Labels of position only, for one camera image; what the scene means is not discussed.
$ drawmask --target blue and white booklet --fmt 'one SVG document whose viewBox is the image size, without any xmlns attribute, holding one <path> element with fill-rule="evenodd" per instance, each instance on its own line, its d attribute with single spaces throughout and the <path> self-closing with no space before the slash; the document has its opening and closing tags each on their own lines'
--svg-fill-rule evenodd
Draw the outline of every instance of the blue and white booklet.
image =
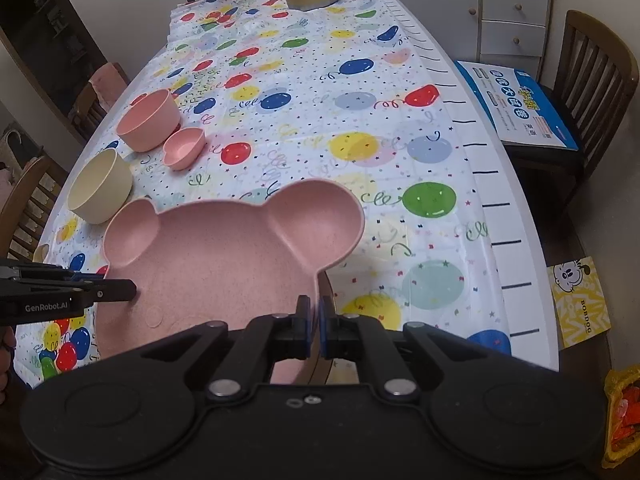
<svg viewBox="0 0 640 480">
<path fill-rule="evenodd" d="M 505 144 L 578 150 L 542 88 L 526 72 L 504 66 L 456 61 Z"/>
</svg>

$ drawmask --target balloon print tablecloth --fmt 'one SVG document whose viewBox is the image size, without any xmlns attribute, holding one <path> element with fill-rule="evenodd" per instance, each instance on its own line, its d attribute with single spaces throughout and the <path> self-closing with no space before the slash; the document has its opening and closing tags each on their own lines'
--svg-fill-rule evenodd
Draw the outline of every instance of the balloon print tablecloth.
<svg viewBox="0 0 640 480">
<path fill-rule="evenodd" d="M 132 153 L 118 141 L 124 107 L 89 155 L 117 148 L 134 174 L 130 200 L 149 196 L 158 210 L 210 198 L 261 203 L 298 179 L 335 180 L 366 213 L 362 241 L 328 272 L 340 312 L 375 316 L 388 329 L 421 320 L 510 351 L 462 140 L 383 2 L 339 0 L 311 12 L 285 0 L 181 6 L 135 94 L 160 88 L 174 93 L 183 126 L 205 129 L 207 146 L 192 168 L 173 173 L 161 148 Z M 66 208 L 51 221 L 47 262 L 104 266 L 105 224 Z M 32 385 L 97 358 L 92 308 L 18 330 L 16 369 Z"/>
</svg>

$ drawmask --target pink cloth on chair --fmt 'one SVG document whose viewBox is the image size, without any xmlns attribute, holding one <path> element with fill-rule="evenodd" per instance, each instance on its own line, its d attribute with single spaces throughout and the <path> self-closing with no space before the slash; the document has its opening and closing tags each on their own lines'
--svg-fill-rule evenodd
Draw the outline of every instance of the pink cloth on chair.
<svg viewBox="0 0 640 480">
<path fill-rule="evenodd" d="M 113 63 L 102 65 L 91 76 L 89 82 L 94 87 L 100 106 L 107 112 L 111 110 L 111 107 L 127 87 L 126 81 L 124 81 Z"/>
</svg>

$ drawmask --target book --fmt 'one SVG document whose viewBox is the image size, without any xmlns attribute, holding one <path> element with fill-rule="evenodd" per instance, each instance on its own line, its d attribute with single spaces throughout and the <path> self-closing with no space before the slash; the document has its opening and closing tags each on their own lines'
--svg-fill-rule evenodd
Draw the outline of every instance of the book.
<svg viewBox="0 0 640 480">
<path fill-rule="evenodd" d="M 522 70 L 468 61 L 456 66 L 504 144 L 578 150 L 540 85 Z"/>
<path fill-rule="evenodd" d="M 591 257 L 547 269 L 564 348 L 611 328 L 598 272 Z"/>
</svg>

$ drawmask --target yellow plastic bag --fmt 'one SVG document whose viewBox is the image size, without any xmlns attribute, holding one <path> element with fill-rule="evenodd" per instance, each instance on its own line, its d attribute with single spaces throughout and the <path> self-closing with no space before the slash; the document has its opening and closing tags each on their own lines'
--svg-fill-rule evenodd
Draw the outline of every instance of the yellow plastic bag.
<svg viewBox="0 0 640 480">
<path fill-rule="evenodd" d="M 621 409 L 625 412 L 623 390 L 633 384 L 640 385 L 640 365 L 634 365 L 622 372 L 610 370 L 604 381 L 604 391 L 609 398 L 607 415 L 607 439 L 602 467 L 612 469 L 640 450 L 640 431 L 613 443 L 614 433 L 622 427 Z"/>
</svg>

